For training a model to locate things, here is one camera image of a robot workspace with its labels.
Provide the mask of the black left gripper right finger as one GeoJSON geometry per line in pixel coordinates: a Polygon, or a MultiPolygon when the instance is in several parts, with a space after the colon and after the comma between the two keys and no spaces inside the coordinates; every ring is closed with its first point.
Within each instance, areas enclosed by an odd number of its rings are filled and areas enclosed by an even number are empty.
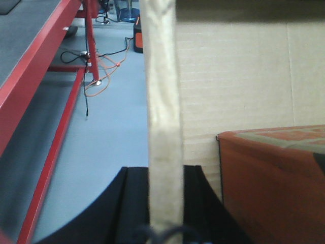
{"type": "Polygon", "coordinates": [[[184,166],[183,223],[205,243],[252,243],[214,193],[201,166],[184,166]]]}

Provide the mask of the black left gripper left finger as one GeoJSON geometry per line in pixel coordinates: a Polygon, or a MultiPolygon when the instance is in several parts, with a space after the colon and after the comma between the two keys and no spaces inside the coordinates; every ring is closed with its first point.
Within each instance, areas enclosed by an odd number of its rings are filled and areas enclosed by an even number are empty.
{"type": "Polygon", "coordinates": [[[40,243],[146,243],[148,168],[122,167],[107,188],[78,216],[40,243]]]}

